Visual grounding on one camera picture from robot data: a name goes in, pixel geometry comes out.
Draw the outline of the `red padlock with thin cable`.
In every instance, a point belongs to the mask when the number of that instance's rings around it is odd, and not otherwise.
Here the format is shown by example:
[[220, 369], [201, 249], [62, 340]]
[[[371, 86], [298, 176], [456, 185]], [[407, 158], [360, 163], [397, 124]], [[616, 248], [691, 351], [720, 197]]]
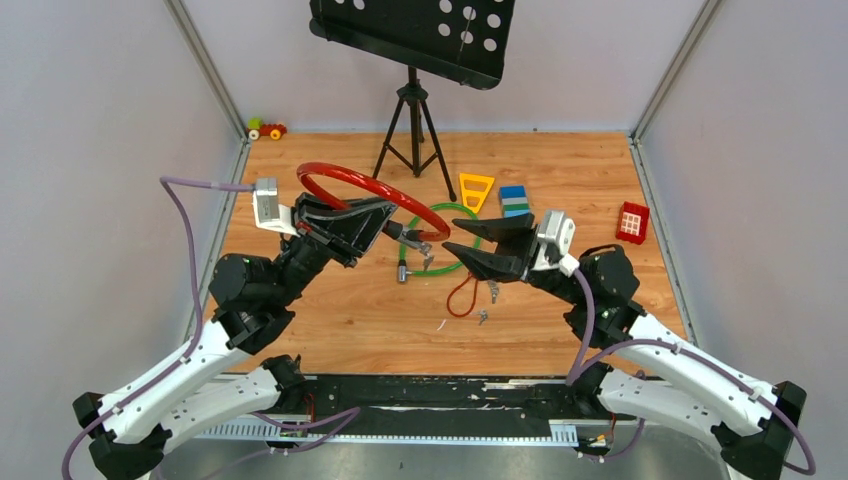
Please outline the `red padlock with thin cable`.
[[[463, 291], [467, 293], [467, 302], [461, 303]], [[446, 297], [445, 307], [448, 314], [454, 318], [464, 318], [472, 314], [476, 305], [479, 291], [479, 280], [471, 273], [454, 287]]]

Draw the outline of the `keys of green lock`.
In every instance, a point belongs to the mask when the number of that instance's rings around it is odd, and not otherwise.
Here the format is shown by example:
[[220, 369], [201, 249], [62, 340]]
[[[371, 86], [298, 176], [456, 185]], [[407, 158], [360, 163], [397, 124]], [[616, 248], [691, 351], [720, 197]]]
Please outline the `keys of green lock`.
[[499, 292], [500, 292], [500, 289], [499, 289], [498, 283], [497, 283], [497, 282], [495, 282], [495, 281], [493, 281], [493, 280], [489, 280], [489, 281], [487, 282], [487, 286], [488, 286], [489, 291], [490, 291], [490, 300], [491, 300], [491, 303], [492, 303], [492, 304], [495, 304], [495, 303], [497, 302], [497, 299], [498, 299], [498, 296], [499, 296]]

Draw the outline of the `green cable lock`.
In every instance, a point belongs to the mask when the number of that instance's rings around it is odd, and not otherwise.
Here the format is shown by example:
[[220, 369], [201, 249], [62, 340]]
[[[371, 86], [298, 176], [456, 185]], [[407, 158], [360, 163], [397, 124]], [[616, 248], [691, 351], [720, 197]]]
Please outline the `green cable lock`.
[[[471, 209], [465, 207], [462, 204], [445, 202], [445, 203], [437, 203], [430, 206], [430, 209], [434, 212], [443, 211], [443, 210], [451, 210], [454, 212], [459, 212], [466, 215], [469, 219], [477, 220], [478, 216]], [[406, 252], [407, 246], [405, 244], [401, 244], [398, 251], [398, 267], [397, 267], [397, 282], [399, 284], [405, 284], [410, 277], [413, 276], [421, 276], [421, 277], [434, 277], [446, 275], [448, 273], [452, 273], [458, 270], [463, 266], [461, 262], [455, 262], [452, 265], [441, 267], [441, 268], [427, 268], [424, 270], [410, 270], [407, 267], [406, 262]]]

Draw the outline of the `thick red cable lock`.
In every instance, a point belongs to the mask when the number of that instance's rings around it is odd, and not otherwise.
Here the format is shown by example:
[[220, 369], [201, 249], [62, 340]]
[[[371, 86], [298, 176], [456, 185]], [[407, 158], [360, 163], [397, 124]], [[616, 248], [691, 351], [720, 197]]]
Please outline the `thick red cable lock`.
[[418, 236], [421, 241], [440, 242], [448, 240], [451, 235], [448, 223], [432, 209], [395, 187], [358, 171], [325, 162], [307, 162], [297, 167], [296, 175], [309, 193], [336, 210], [348, 209], [349, 205], [321, 187], [312, 179], [313, 175], [329, 177], [353, 185], [418, 216], [435, 228], [434, 231], [422, 231]]

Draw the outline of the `keys of red lock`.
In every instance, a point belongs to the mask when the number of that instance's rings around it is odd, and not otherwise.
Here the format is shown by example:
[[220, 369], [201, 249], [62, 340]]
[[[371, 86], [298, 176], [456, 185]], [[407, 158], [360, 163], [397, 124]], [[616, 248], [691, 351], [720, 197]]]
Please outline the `keys of red lock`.
[[432, 262], [434, 261], [434, 256], [432, 255], [431, 250], [432, 250], [432, 246], [428, 243], [422, 243], [418, 247], [418, 251], [423, 256], [423, 260], [422, 260], [422, 270], [423, 271], [427, 271], [429, 269], [430, 265], [432, 264]]

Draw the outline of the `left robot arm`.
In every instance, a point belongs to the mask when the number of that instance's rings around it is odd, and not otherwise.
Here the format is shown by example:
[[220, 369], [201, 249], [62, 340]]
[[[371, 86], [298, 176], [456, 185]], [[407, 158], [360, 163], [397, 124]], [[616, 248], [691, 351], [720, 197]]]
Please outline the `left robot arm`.
[[186, 440], [239, 415], [272, 406], [298, 411], [307, 389], [287, 355], [266, 359], [245, 380], [214, 389], [207, 383], [273, 343], [306, 287], [330, 262], [356, 265], [396, 211], [380, 197], [337, 208], [309, 194], [289, 207], [269, 190], [255, 191], [252, 203], [257, 226], [281, 237], [277, 257], [221, 257], [209, 285], [214, 314], [185, 344], [124, 387], [74, 401], [104, 477], [141, 478]]

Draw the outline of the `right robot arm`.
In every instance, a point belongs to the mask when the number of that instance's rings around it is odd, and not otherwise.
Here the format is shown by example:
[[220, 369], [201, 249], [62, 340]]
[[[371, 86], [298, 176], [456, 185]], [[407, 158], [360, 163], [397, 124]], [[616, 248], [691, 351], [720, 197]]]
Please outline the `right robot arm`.
[[564, 319], [580, 347], [566, 382], [577, 413], [605, 410], [663, 425], [716, 450], [749, 479], [779, 478], [798, 446], [801, 473], [815, 473], [798, 426], [806, 392], [745, 374], [674, 333], [635, 301], [639, 280], [622, 246], [573, 255], [575, 223], [557, 210], [541, 221], [524, 214], [456, 226], [495, 246], [447, 244], [475, 278], [523, 282], [570, 305]]

